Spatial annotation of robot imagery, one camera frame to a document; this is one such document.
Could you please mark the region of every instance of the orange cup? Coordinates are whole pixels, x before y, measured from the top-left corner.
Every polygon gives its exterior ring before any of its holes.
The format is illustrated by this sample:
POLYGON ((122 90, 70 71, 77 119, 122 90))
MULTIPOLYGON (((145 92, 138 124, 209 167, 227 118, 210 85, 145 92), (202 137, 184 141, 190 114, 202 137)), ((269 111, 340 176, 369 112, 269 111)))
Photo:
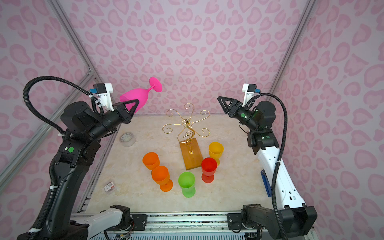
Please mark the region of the orange cup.
POLYGON ((169 179, 168 168, 164 166, 158 166, 152 171, 152 179, 160 185, 160 189, 163 192, 168 192, 173 187, 172 180, 169 179))
POLYGON ((160 166, 159 156, 154 152, 149 152, 144 155, 143 163, 149 170, 153 170, 160 166))

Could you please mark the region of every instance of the wooden base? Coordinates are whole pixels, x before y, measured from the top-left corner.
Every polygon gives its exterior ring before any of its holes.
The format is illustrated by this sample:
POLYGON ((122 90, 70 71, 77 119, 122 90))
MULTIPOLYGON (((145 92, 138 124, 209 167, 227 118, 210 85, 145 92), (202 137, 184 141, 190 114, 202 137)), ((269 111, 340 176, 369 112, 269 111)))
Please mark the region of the wooden base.
POLYGON ((191 142, 186 145, 185 143, 180 143, 181 153, 183 154, 184 164, 186 170, 191 170, 197 167, 201 167, 201 162, 203 161, 203 156, 201 155, 199 145, 196 138, 192 138, 191 142))

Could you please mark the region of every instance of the tape roll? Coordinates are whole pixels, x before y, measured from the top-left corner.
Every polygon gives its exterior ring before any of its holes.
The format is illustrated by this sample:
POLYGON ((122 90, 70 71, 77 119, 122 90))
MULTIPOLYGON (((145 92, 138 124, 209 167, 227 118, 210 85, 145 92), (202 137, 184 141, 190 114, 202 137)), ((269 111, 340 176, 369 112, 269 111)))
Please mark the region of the tape roll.
POLYGON ((136 142, 136 138, 131 132, 126 132, 120 136, 120 143, 124 147, 130 147, 136 142))

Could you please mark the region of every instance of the black mounting plate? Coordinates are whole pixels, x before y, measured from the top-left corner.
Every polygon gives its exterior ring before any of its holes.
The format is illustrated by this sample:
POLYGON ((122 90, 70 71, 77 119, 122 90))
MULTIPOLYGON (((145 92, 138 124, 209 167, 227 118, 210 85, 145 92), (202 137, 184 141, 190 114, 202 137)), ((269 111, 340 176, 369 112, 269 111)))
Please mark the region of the black mounting plate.
POLYGON ((241 229, 250 230, 244 227, 244 225, 242 224, 241 214, 227 214, 227 222, 229 230, 237 232, 239 231, 240 227, 241 229))
MULTIPOLYGON (((132 214, 132 220, 135 222, 133 231, 144 231, 147 224, 147 215, 146 214, 132 214)), ((110 227, 107 229, 110 231, 120 231, 117 227, 110 227)))

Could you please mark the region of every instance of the gold wire scrolls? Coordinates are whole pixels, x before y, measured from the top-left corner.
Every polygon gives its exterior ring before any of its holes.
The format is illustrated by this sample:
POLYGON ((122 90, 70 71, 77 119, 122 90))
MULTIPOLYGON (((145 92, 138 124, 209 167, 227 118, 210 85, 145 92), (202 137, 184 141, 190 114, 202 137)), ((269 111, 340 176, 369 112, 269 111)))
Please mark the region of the gold wire scrolls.
POLYGON ((193 114, 193 112, 195 111, 195 106, 194 106, 192 103, 186 103, 186 104, 184 104, 184 108, 185 108, 185 109, 189 109, 191 106, 192 106, 192 113, 191 113, 191 115, 189 116, 189 118, 183 118, 183 117, 179 114, 179 112, 178 112, 176 109, 169 109, 169 110, 166 111, 166 115, 167 115, 168 117, 172 117, 172 116, 173 116, 173 112, 172 112, 172 110, 176 111, 177 114, 178 114, 178 115, 180 116, 180 118, 182 119, 182 121, 181 121, 181 124, 168 123, 168 124, 166 124, 166 125, 163 126, 163 129, 162 129, 162 130, 163 130, 164 133, 167 133, 167 134, 168 134, 168 133, 171 133, 171 132, 173 131, 173 129, 172 129, 171 127, 167 127, 166 129, 170 129, 170 132, 166 132, 166 131, 164 131, 164 128, 165 128, 167 125, 183 125, 183 126, 184 126, 183 130, 182 130, 182 131, 178 134, 178 136, 177 136, 177 140, 178 140, 179 142, 181 142, 181 143, 187 143, 187 142, 189 142, 189 141, 194 137, 195 134, 199 135, 200 137, 208 137, 209 134, 210 134, 210 131, 209 131, 208 128, 206 128, 206 127, 204 127, 204 128, 202 129, 203 135, 200 135, 199 133, 197 133, 197 132, 192 128, 192 125, 193 125, 194 123, 196 123, 196 122, 200 122, 200 121, 202 121, 202 120, 204 120, 204 119, 207 119, 207 118, 211 115, 210 112, 207 111, 207 110, 202 110, 202 111, 200 112, 200 114, 201 114, 201 115, 206 115, 206 114, 208 113, 208 116, 205 117, 205 118, 203 118, 203 119, 200 119, 200 120, 198 120, 198 121, 192 121, 192 114, 193 114), (184 130, 185 130, 186 128, 188 128, 188 131, 185 132, 185 134, 184 134, 184 136, 183 136, 183 139, 180 140, 179 137, 180 137, 180 135, 182 135, 182 133, 184 132, 184 130), (205 136, 205 131, 204 131, 204 129, 206 129, 206 130, 208 131, 208 135, 206 135, 206 136, 205 136))

